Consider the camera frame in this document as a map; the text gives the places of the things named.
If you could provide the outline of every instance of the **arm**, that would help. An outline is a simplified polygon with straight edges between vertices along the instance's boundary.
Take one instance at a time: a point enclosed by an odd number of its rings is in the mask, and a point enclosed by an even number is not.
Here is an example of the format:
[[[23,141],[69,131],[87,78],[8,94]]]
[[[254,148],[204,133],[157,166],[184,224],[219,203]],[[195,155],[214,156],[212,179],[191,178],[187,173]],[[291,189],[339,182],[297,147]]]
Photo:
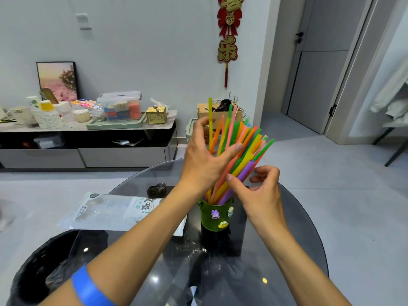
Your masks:
[[[94,284],[117,306],[130,305],[180,222],[243,148],[242,144],[233,145],[222,157],[212,157],[204,141],[203,126],[207,123],[208,118],[195,123],[176,187],[146,218],[87,266]],[[40,305],[82,304],[69,280]]]
[[[268,248],[288,283],[299,306],[350,306],[351,304],[322,270],[303,251],[290,233],[283,215],[278,188],[279,170],[272,166],[255,169],[252,183],[262,186],[247,189],[237,178],[227,176],[248,218]]]

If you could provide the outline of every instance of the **red chinese knot ornament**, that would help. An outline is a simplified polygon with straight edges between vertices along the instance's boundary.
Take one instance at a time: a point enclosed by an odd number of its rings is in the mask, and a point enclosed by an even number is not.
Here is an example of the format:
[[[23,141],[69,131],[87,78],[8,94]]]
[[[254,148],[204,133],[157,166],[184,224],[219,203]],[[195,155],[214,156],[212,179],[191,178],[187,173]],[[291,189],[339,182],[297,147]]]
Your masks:
[[[235,45],[237,28],[241,24],[242,2],[244,0],[218,0],[221,8],[218,11],[218,26],[223,39],[218,46],[218,60],[225,62],[225,88],[228,87],[228,62],[238,59],[238,47]]]

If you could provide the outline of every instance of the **framed picture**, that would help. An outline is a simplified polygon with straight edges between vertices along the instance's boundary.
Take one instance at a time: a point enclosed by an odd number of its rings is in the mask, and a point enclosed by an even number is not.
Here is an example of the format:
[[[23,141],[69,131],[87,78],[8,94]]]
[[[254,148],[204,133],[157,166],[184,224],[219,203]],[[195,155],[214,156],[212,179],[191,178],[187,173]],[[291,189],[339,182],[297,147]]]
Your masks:
[[[75,62],[37,62],[42,97],[53,104],[78,100]]]

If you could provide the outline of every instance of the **purple straw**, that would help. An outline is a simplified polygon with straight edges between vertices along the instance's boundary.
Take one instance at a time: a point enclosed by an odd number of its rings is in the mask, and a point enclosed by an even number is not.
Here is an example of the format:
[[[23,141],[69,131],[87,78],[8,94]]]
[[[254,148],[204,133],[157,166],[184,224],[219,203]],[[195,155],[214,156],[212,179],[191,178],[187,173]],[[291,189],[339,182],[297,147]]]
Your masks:
[[[245,177],[249,174],[249,172],[251,171],[252,167],[254,166],[255,162],[254,161],[249,161],[248,164],[246,165],[246,167],[241,171],[241,173],[238,175],[238,179],[240,182],[244,182],[245,181]],[[224,205],[225,203],[227,203],[227,201],[231,198],[231,196],[233,195],[234,190],[232,190],[231,188],[225,193],[225,195],[222,197],[221,201],[219,202],[218,205]]]

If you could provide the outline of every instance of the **cardboard box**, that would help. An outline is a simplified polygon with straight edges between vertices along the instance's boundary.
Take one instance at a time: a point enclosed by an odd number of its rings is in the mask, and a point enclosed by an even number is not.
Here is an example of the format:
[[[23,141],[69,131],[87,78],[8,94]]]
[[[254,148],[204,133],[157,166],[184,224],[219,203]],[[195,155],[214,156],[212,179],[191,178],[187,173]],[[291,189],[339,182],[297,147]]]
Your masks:
[[[217,108],[218,106],[220,106],[220,104],[219,103],[213,103],[212,106]],[[206,109],[206,107],[208,108],[208,103],[206,103],[206,104],[197,104],[197,117],[198,117],[198,119],[208,116],[208,110]],[[214,128],[217,127],[218,122],[222,119],[222,115],[224,115],[224,120],[227,120],[228,112],[212,112],[212,118],[215,119]],[[242,116],[243,116],[243,112],[242,112],[242,110],[240,108],[238,108],[235,120],[236,121],[242,121]]]

